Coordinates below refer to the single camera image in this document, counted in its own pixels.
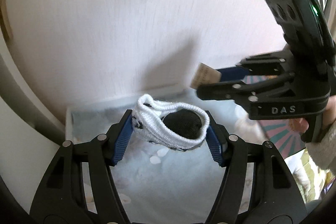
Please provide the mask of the person right hand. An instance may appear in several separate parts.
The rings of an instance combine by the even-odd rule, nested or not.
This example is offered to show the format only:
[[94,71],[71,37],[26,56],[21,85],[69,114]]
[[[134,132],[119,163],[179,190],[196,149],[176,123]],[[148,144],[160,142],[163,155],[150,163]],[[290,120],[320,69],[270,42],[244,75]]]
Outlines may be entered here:
[[[327,102],[325,111],[322,114],[322,130],[328,130],[331,125],[335,122],[335,100],[336,97],[332,96],[329,97],[329,100]],[[309,128],[309,123],[304,118],[295,118],[289,120],[289,125],[294,131],[297,131],[299,133],[305,133]]]

